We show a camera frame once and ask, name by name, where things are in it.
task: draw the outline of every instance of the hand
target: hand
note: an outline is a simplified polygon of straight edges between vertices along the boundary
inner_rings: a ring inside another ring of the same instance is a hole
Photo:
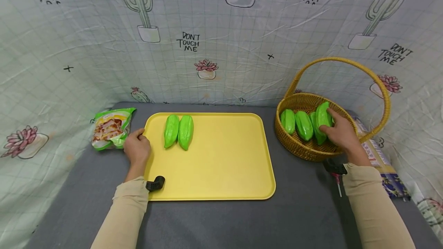
[[[327,111],[335,121],[335,125],[334,127],[321,125],[319,127],[320,131],[325,133],[330,141],[345,151],[352,150],[355,147],[361,147],[358,137],[349,121],[331,108],[327,109]]]
[[[128,156],[131,165],[144,164],[148,162],[151,154],[151,143],[143,136],[145,129],[141,128],[132,133],[126,138],[123,144],[123,150]]]
[[[332,115],[335,125],[334,127],[321,125],[319,127],[320,131],[325,133],[330,141],[345,151],[348,156],[348,162],[359,166],[372,166],[349,121],[333,109],[329,108],[328,112]]]

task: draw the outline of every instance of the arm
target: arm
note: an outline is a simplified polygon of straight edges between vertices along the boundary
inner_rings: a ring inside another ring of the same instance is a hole
[[[139,129],[125,141],[123,148],[131,163],[125,182],[117,187],[110,211],[99,229],[91,249],[133,249],[148,205],[143,179],[151,146]]]
[[[351,124],[331,109],[334,127],[320,130],[345,151],[348,174],[343,185],[354,213],[364,249],[415,248],[405,223],[383,188],[379,172],[371,166]]]

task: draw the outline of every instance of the black clip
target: black clip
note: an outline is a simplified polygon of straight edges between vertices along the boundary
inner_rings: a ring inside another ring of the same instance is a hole
[[[335,173],[335,174],[340,174],[340,175],[348,174],[348,172],[343,164],[337,165],[337,164],[335,164],[335,162],[331,158],[324,160],[323,166],[325,167],[326,171],[329,173]]]
[[[149,191],[156,191],[161,188],[163,188],[163,185],[165,184],[165,177],[163,176],[157,176],[155,177],[154,182],[146,182],[146,189]]]

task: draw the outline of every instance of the beige sleeve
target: beige sleeve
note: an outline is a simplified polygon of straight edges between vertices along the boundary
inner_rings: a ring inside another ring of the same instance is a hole
[[[344,165],[343,185],[351,203],[364,249],[415,248],[405,223],[373,167]]]
[[[141,221],[148,206],[148,194],[143,177],[119,185],[91,249],[136,248]]]

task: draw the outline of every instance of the yellow tray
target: yellow tray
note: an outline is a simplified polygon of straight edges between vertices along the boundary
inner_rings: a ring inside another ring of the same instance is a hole
[[[152,153],[145,179],[165,177],[152,201],[260,200],[276,188],[261,118],[254,113],[175,113],[194,121],[189,150],[164,148],[163,131],[171,113],[155,113],[145,125]]]

